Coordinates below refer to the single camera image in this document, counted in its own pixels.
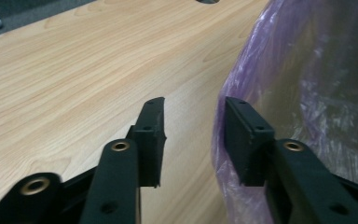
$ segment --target plastic bag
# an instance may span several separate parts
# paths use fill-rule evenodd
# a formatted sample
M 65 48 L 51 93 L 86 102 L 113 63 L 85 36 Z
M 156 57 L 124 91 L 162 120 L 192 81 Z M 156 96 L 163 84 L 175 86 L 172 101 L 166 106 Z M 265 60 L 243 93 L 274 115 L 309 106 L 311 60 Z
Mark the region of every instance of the plastic bag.
M 358 1 L 270 1 L 219 94 L 212 154 L 228 219 L 272 223 L 264 189 L 239 185 L 224 148 L 226 96 L 358 183 Z

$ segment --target trash bag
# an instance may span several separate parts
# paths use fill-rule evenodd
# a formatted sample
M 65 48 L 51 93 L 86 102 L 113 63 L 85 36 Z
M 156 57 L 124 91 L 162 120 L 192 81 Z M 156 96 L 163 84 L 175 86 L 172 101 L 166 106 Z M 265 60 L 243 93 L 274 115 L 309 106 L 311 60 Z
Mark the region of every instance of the trash bag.
M 272 223 L 264 189 L 240 186 L 224 147 L 226 96 L 307 144 L 327 169 L 358 183 L 358 1 L 271 0 L 220 91 L 213 167 L 230 223 Z

